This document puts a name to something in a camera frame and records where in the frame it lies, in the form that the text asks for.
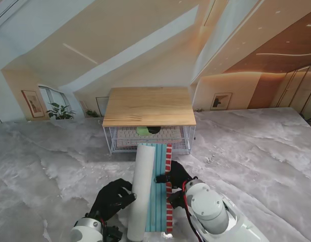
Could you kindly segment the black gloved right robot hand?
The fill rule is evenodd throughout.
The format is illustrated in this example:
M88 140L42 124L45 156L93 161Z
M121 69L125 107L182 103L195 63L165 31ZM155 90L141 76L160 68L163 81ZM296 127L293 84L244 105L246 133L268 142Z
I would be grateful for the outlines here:
M158 175L155 178L157 184L171 183L173 189L183 190L184 182L189 182L196 178L188 174L182 164L172 160L171 170L166 174Z

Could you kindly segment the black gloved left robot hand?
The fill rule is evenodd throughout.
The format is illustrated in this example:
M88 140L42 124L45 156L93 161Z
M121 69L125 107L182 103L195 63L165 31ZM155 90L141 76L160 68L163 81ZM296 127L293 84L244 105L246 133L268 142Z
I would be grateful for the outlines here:
M97 194L89 217L108 221L121 209L125 209L137 198L132 192L132 183L119 178L104 186Z

